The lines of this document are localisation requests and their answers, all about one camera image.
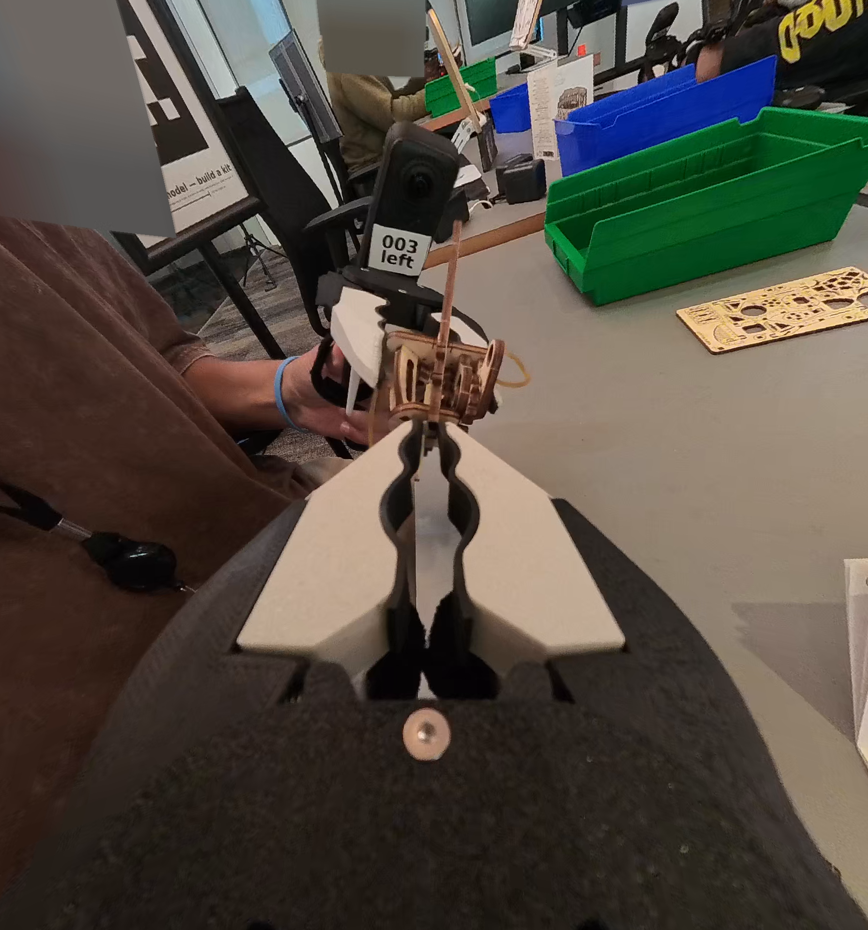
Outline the black poster easel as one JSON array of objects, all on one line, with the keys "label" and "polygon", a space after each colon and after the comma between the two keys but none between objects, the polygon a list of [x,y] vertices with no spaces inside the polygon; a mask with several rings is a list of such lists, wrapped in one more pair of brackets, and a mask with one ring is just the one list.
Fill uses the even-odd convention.
[{"label": "black poster easel", "polygon": [[158,273],[189,253],[198,251],[267,356],[280,360],[286,358],[285,353],[215,246],[215,239],[219,236],[266,212],[265,203],[260,198],[249,195],[195,223],[186,231],[151,247],[145,247],[134,233],[112,232],[111,236],[146,276]]}]

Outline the blue wristband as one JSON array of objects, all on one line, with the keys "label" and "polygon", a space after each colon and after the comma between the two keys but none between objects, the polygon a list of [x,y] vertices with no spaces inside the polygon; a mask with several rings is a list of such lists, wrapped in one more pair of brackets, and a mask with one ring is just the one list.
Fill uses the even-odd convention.
[{"label": "blue wristband", "polygon": [[284,379],[284,374],[285,374],[285,370],[287,366],[289,366],[289,364],[296,362],[299,357],[300,356],[298,355],[293,355],[291,357],[287,357],[279,361],[277,368],[276,368],[275,376],[273,378],[274,401],[275,401],[277,411],[283,421],[283,428],[293,430],[297,433],[300,433],[303,430],[300,428],[299,425],[295,423],[294,419],[292,418],[292,416],[287,410],[287,407],[284,401],[284,396],[283,396],[283,379]]}]

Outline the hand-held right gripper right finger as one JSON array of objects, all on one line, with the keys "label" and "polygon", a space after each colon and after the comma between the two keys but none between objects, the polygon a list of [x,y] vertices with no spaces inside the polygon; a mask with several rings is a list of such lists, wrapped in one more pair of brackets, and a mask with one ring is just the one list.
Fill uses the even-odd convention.
[{"label": "hand-held right gripper right finger", "polygon": [[621,651],[626,636],[551,496],[457,426],[438,440],[459,541],[434,655],[504,677],[524,662]]}]

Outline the wooden model assembly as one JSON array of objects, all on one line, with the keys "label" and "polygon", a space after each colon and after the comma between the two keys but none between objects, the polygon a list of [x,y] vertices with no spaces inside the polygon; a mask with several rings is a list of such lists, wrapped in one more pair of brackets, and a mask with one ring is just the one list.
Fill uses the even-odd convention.
[{"label": "wooden model assembly", "polygon": [[450,340],[440,345],[436,338],[414,331],[389,332],[383,361],[391,415],[434,420],[433,377],[442,356],[440,421],[468,428],[498,410],[496,384],[505,353],[506,344],[498,340],[486,345]]}]

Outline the computer monitor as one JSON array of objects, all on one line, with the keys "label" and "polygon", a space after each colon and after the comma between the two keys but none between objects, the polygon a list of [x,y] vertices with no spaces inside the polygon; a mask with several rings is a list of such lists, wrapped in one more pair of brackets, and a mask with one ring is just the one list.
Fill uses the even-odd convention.
[{"label": "computer monitor", "polygon": [[518,1],[453,2],[468,62],[509,51],[518,5]]}]

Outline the black box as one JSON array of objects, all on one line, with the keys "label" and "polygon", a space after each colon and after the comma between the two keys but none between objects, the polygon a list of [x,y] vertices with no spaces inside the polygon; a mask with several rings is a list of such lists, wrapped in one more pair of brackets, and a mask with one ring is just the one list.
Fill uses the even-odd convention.
[{"label": "black box", "polygon": [[515,156],[496,167],[498,194],[509,204],[533,203],[546,197],[543,159]]},{"label": "black box", "polygon": [[493,205],[489,186],[480,170],[474,165],[465,165],[457,175],[444,217],[449,223],[457,219],[467,222],[477,208],[485,211],[492,209]]}]

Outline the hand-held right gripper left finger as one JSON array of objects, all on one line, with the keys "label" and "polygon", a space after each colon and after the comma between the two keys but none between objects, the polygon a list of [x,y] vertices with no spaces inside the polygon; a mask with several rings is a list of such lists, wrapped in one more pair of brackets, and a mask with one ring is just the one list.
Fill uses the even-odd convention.
[{"label": "hand-held right gripper left finger", "polygon": [[369,670],[403,638],[423,430],[405,422],[307,499],[238,634],[240,652]]}]

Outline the small blue plastic bin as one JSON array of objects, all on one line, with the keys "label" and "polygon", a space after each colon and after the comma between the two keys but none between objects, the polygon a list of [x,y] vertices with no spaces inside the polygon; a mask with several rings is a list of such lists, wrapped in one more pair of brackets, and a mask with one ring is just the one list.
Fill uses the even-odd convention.
[{"label": "small blue plastic bin", "polygon": [[509,135],[531,130],[532,119],[527,82],[495,94],[490,98],[489,104],[496,133]]}]

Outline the large blue plastic bin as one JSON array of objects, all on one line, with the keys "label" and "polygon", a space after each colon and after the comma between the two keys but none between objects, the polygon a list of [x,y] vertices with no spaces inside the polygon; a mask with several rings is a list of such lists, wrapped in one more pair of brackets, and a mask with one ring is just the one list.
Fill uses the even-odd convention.
[{"label": "large blue plastic bin", "polygon": [[776,57],[699,83],[689,65],[556,120],[563,177],[736,119],[752,121],[775,93]]}]

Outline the black office chair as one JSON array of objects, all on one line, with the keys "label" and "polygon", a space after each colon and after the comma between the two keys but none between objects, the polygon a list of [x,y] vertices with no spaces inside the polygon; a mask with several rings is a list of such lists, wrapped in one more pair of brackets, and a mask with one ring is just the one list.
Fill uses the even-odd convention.
[{"label": "black office chair", "polygon": [[344,268],[355,255],[355,221],[364,218],[353,203],[332,208],[244,88],[216,100],[225,146],[239,161],[259,217],[278,240],[298,284],[306,316],[319,338],[329,331],[329,310],[318,302],[319,281]]}]

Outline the standing printed leaflet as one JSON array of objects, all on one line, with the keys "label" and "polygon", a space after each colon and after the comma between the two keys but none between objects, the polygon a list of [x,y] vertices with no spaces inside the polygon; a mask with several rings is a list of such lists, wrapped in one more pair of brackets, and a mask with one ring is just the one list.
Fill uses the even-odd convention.
[{"label": "standing printed leaflet", "polygon": [[556,122],[593,102],[596,58],[594,53],[565,60],[555,58],[529,73],[533,154],[537,158],[559,160]]}]

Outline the small green plastic bin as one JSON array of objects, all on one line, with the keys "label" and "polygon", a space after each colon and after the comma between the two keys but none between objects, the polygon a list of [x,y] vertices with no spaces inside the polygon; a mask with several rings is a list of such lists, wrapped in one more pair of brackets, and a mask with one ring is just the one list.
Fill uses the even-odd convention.
[{"label": "small green plastic bin", "polygon": [[[488,99],[497,93],[495,57],[463,66],[460,68],[460,75],[472,102]],[[428,114],[433,118],[461,108],[460,100],[447,74],[426,84],[425,100]]]}]

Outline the laser-cut wooden parts sheet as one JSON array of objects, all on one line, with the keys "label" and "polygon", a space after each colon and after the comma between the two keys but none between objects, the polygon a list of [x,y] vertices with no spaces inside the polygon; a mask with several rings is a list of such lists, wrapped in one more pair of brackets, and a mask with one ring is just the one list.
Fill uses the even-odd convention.
[{"label": "laser-cut wooden parts sheet", "polygon": [[868,321],[868,273],[845,267],[677,311],[712,355]]}]

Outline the person's left hand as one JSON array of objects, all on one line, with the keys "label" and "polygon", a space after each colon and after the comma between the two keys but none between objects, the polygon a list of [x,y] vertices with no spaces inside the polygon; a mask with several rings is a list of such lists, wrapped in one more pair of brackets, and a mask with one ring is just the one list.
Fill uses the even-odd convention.
[{"label": "person's left hand", "polygon": [[282,388],[287,410],[305,432],[344,441],[351,446],[370,446],[389,433],[388,416],[380,405],[365,410],[355,408],[354,413],[347,416],[344,407],[320,396],[312,380],[312,370],[318,361],[324,362],[322,378],[347,387],[345,359],[340,349],[334,343],[329,343],[327,348],[327,353],[322,355],[324,344],[320,344],[287,366]]}]

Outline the black and white marker poster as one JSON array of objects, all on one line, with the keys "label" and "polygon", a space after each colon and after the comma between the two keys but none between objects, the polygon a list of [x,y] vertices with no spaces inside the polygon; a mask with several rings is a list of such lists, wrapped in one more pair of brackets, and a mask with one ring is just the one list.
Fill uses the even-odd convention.
[{"label": "black and white marker poster", "polygon": [[119,1],[176,234],[250,192],[149,3]]}]

